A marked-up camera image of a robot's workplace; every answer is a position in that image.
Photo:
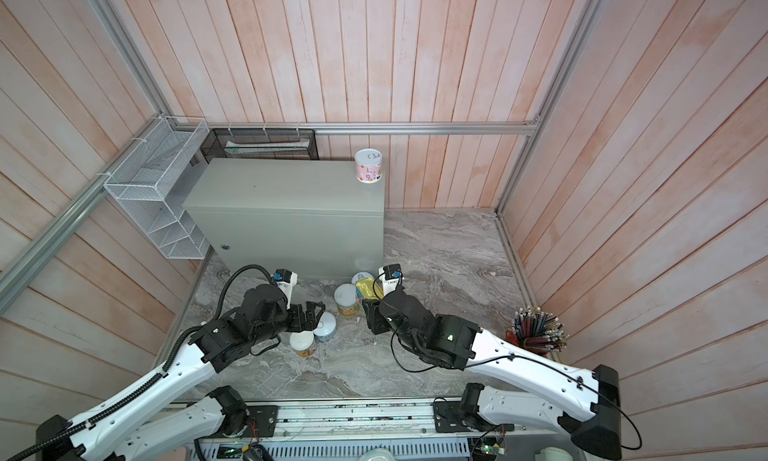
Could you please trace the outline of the gold rectangular sardine tin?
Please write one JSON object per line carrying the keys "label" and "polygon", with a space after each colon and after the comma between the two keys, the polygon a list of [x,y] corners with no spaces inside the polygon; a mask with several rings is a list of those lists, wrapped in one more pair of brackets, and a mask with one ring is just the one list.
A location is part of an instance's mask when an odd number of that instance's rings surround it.
{"label": "gold rectangular sardine tin", "polygon": [[362,278],[355,283],[360,300],[380,300],[384,297],[382,288],[374,278]]}

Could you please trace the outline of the pink can front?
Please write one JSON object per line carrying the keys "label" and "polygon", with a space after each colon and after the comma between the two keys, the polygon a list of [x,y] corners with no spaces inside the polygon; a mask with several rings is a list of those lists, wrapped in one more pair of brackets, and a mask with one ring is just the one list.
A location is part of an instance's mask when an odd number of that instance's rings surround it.
{"label": "pink can front", "polygon": [[376,183],[382,178],[382,153],[374,148],[357,151],[354,156],[356,178],[362,183]]}

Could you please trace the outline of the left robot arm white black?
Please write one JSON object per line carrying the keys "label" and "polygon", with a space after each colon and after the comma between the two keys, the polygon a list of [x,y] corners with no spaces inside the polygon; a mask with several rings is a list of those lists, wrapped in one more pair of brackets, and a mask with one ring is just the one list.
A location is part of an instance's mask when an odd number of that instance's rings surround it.
{"label": "left robot arm white black", "polygon": [[148,438],[135,437],[141,426],[179,395],[252,355],[259,343],[274,349],[280,334],[310,333],[318,326],[326,311],[324,303],[291,301],[297,274],[253,268],[266,281],[247,290],[240,305],[224,310],[227,293],[222,291],[212,318],[184,330],[161,365],[70,419],[49,418],[37,428],[35,444],[15,454],[15,459],[126,460],[131,450],[150,445]]}

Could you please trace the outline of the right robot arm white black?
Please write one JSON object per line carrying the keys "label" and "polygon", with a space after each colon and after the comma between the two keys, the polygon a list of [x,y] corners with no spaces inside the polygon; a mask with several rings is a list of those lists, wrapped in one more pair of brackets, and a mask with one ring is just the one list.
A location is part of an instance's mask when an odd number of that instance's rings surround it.
{"label": "right robot arm white black", "polygon": [[607,460],[619,460],[628,451],[622,424],[630,418],[621,408],[615,369],[561,364],[465,318],[434,314],[405,291],[396,265],[381,268],[369,282],[363,306],[373,333],[390,333],[391,345],[415,355],[429,370],[479,373],[525,393],[518,397],[470,383],[454,406],[459,423],[482,433],[512,424],[537,426]]}

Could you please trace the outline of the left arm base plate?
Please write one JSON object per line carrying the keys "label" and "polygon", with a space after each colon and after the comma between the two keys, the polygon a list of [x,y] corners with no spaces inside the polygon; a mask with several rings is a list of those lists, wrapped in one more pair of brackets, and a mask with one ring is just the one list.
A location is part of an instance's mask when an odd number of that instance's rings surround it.
{"label": "left arm base plate", "polygon": [[274,435],[279,407],[259,405],[225,408],[221,425],[205,437],[269,438]]}

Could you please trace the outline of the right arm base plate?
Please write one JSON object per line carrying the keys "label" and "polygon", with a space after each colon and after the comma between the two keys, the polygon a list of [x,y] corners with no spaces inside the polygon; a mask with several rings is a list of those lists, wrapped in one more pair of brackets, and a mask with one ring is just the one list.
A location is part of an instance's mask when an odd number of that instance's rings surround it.
{"label": "right arm base plate", "polygon": [[461,409],[460,401],[449,401],[437,397],[432,402],[434,428],[438,433],[463,433],[486,431],[514,431],[513,424],[492,425],[480,418],[478,414],[468,413]]}

